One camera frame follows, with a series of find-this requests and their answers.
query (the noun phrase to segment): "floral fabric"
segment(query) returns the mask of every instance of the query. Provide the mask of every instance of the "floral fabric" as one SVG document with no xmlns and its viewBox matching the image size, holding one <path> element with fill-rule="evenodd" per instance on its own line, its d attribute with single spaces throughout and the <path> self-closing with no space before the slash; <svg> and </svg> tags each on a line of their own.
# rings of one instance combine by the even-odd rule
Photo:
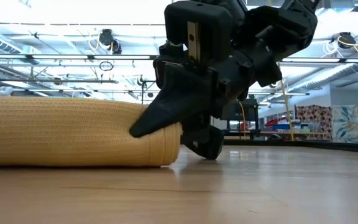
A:
<svg viewBox="0 0 358 224">
<path fill-rule="evenodd" d="M 358 106 L 333 106 L 333 141 L 358 143 Z"/>
<path fill-rule="evenodd" d="M 321 134 L 310 134 L 308 140 L 331 140 L 332 112 L 330 107 L 311 105 L 297 106 L 296 118 L 302 123 L 319 123 Z"/>
</svg>

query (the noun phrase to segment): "wooden floor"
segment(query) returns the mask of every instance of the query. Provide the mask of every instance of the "wooden floor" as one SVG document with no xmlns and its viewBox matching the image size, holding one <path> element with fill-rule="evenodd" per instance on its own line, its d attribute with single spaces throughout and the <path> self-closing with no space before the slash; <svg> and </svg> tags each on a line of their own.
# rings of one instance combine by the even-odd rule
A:
<svg viewBox="0 0 358 224">
<path fill-rule="evenodd" d="M 183 149 L 163 169 L 0 169 L 0 224 L 358 224 L 358 153 Z"/>
</svg>

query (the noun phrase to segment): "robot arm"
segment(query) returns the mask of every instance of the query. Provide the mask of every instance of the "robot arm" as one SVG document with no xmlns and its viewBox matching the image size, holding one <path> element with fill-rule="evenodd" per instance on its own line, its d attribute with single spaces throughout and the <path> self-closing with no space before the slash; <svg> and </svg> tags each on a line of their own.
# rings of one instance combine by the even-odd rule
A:
<svg viewBox="0 0 358 224">
<path fill-rule="evenodd" d="M 241 0 L 168 5 L 168 42 L 154 61 L 161 91 L 130 133 L 138 138 L 181 122 L 182 143 L 215 159 L 223 136 L 209 125 L 210 117 L 225 119 L 231 102 L 245 99 L 253 83 L 267 86 L 282 79 L 276 62 L 310 45 L 317 4 L 287 0 L 278 9 L 249 11 Z"/>
</svg>

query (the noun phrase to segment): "rolled mat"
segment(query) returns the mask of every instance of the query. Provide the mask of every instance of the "rolled mat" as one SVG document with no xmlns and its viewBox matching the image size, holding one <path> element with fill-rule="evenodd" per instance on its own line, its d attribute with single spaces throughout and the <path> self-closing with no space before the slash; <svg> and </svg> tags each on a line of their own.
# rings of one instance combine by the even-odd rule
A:
<svg viewBox="0 0 358 224">
<path fill-rule="evenodd" d="M 119 101 L 0 96 L 0 166 L 169 165 L 181 126 L 133 138 L 129 128 L 144 110 Z"/>
</svg>

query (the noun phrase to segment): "white wall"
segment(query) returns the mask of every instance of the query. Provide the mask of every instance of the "white wall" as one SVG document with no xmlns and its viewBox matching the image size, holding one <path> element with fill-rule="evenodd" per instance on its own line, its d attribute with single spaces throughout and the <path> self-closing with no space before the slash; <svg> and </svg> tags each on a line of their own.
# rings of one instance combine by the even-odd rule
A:
<svg viewBox="0 0 358 224">
<path fill-rule="evenodd" d="M 358 89 L 331 88 L 331 101 L 333 105 L 357 105 Z"/>
<path fill-rule="evenodd" d="M 310 95 L 308 96 L 292 96 L 288 100 L 289 110 L 294 110 L 295 105 L 297 106 L 309 106 L 309 105 L 319 105 L 319 106 L 331 106 L 331 97 L 330 97 L 330 85 L 327 84 L 322 87 L 321 90 L 312 90 L 309 91 Z M 259 110 L 259 117 L 263 118 L 266 116 L 271 116 L 273 114 L 279 114 L 286 112 L 284 104 L 272 104 L 271 108 L 264 108 Z"/>
</svg>

